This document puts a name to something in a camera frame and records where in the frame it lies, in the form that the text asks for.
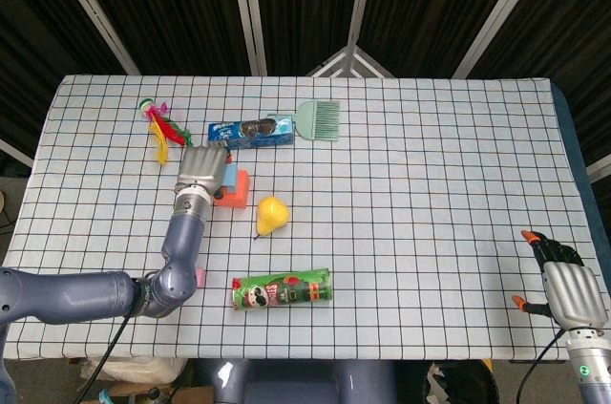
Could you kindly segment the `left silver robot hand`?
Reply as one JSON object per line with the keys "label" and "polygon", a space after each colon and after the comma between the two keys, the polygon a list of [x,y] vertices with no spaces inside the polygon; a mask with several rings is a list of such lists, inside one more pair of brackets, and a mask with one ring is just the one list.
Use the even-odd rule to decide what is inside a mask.
{"label": "left silver robot hand", "polygon": [[231,152],[220,146],[190,146],[182,155],[175,192],[191,185],[202,187],[215,199],[222,197],[221,186]]}

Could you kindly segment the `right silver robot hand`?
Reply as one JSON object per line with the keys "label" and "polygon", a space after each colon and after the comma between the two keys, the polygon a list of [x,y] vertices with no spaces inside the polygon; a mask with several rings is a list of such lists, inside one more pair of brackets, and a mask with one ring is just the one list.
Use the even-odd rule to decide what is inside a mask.
{"label": "right silver robot hand", "polygon": [[551,318],[566,331],[600,330],[608,314],[597,279],[578,252],[544,234],[523,230],[522,237],[532,248],[541,272],[547,302],[530,303],[518,295],[512,300],[525,313]]}

